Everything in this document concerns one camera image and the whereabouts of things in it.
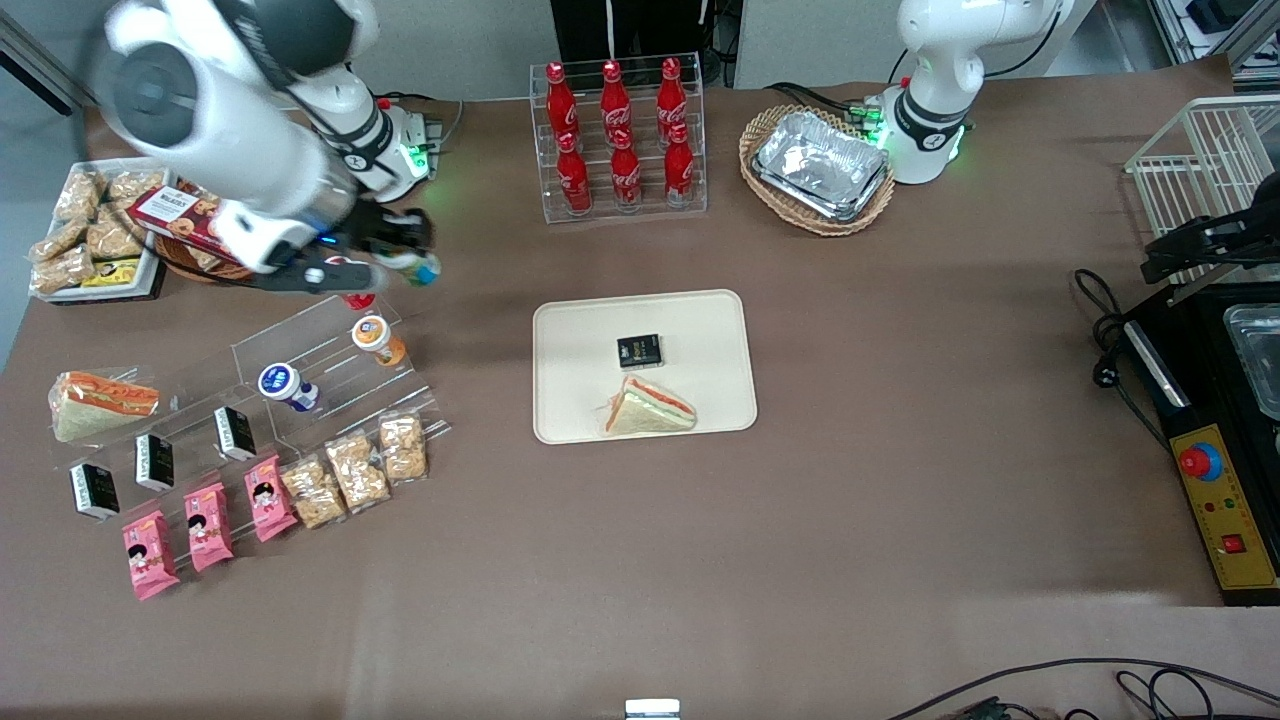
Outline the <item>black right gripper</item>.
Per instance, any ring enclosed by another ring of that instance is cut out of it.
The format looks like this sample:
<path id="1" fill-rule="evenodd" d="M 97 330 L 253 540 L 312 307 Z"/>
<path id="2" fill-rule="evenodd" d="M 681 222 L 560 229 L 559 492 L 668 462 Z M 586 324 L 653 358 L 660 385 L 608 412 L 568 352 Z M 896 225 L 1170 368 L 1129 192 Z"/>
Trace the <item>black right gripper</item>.
<path id="1" fill-rule="evenodd" d="M 356 202 L 346 219 L 320 233 L 320 249 L 347 258 L 296 263 L 255 274 L 253 287 L 273 293 L 376 295 L 388 287 L 389 273 L 379 265 L 348 258 L 358 252 L 402 250 L 426 255 L 435 249 L 435 229 L 421 209 L 397 213 L 374 202 Z"/>

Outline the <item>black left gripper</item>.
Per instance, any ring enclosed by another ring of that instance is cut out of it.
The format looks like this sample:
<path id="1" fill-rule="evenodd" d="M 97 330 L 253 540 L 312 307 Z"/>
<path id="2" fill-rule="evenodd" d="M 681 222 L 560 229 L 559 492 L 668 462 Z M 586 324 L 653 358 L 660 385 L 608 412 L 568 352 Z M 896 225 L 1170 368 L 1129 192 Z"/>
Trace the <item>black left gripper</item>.
<path id="1" fill-rule="evenodd" d="M 1202 265 L 1258 266 L 1279 260 L 1279 201 L 1196 218 L 1146 245 L 1140 273 L 1155 284 Z"/>

